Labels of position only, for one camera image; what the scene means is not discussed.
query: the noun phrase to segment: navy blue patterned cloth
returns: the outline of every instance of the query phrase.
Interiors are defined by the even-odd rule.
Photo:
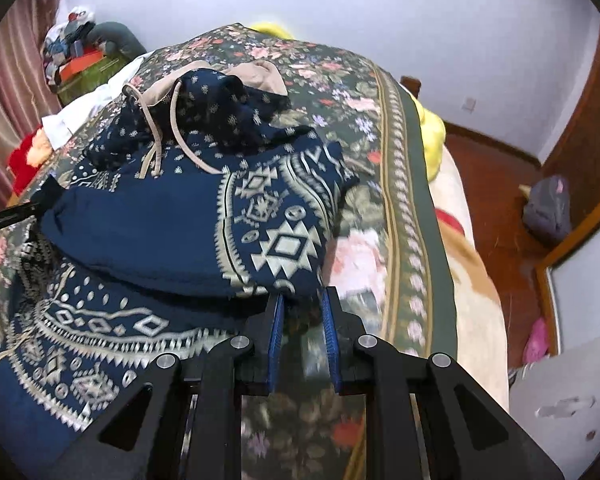
[[[308,126],[267,124],[286,96],[211,69],[180,81],[178,128],[221,173],[200,170],[168,137],[173,88],[151,108],[166,140],[160,174],[147,173],[153,137],[129,96],[85,149],[71,187],[42,219],[43,234],[80,266],[147,290],[315,295],[338,204],[357,182],[340,145]]]
[[[0,361],[0,443],[30,480],[46,479],[78,431],[158,355],[186,359],[230,334],[200,328],[201,317],[221,326],[265,301],[134,290],[58,255],[35,222],[18,266],[10,290],[18,310],[6,333],[16,350]]]

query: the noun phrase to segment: red cloth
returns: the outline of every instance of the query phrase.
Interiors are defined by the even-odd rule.
[[[20,146],[11,152],[9,160],[7,161],[7,167],[13,172],[15,179],[13,180],[13,192],[20,196],[24,189],[29,185],[29,182],[36,176],[39,168],[34,168],[27,164],[27,153],[31,149],[33,143],[33,137],[36,132],[42,128],[42,125],[38,126],[33,132],[22,139]]]
[[[456,219],[455,216],[450,215],[446,211],[442,211],[442,209],[436,208],[436,217],[438,218],[438,220],[444,222],[449,227],[452,227],[456,231],[462,233],[462,236],[465,236],[464,229],[462,228],[462,225],[460,224],[458,219]]]

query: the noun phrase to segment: metal screw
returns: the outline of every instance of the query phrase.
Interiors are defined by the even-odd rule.
[[[162,354],[155,362],[160,368],[171,368],[176,364],[176,358],[172,354]]]
[[[431,361],[433,362],[433,364],[435,364],[437,367],[440,368],[446,368],[451,364],[451,357],[449,357],[446,354],[435,354],[432,358]]]
[[[358,338],[358,343],[360,343],[360,346],[363,346],[365,348],[371,348],[378,344],[378,339],[376,339],[372,335],[365,334],[365,335],[361,335]]]
[[[231,346],[237,348],[245,348],[249,346],[249,338],[245,335],[237,335],[231,339]]]

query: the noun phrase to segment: gray stuffed toy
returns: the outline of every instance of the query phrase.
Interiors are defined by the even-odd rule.
[[[554,246],[571,232],[570,197],[567,179],[554,175],[532,188],[520,186],[528,197],[522,222],[541,242]]]
[[[144,46],[126,25],[117,22],[97,24],[87,34],[87,43],[99,46],[106,56],[119,52],[129,60],[146,53]]]

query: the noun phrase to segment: wooden floor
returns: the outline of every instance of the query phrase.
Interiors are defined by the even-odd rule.
[[[475,245],[500,295],[509,341],[509,367],[522,364],[531,326],[540,317],[534,265],[548,254],[522,225],[519,184],[541,178],[531,163],[465,137],[448,134],[469,203]]]

